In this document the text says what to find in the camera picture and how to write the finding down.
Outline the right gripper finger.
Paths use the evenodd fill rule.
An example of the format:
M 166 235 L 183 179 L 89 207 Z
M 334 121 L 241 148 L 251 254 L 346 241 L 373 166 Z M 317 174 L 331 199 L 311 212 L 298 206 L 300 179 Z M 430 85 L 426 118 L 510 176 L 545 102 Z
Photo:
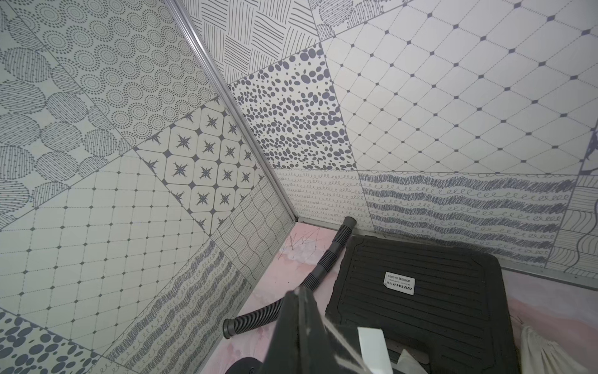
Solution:
M 358 329 L 322 316 L 304 287 L 283 298 L 280 315 L 259 373 L 370 373 Z

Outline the small white cloth soil bag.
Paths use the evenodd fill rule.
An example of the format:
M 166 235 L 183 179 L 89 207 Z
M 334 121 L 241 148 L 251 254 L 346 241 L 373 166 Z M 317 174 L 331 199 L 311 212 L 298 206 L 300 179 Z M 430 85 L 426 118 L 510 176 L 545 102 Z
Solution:
M 547 332 L 545 338 L 523 319 L 512 316 L 518 327 L 520 345 L 520 369 L 522 373 L 596 373 L 577 361 L 589 358 L 597 361 L 597 329 L 571 319 L 543 321 L 540 329 Z

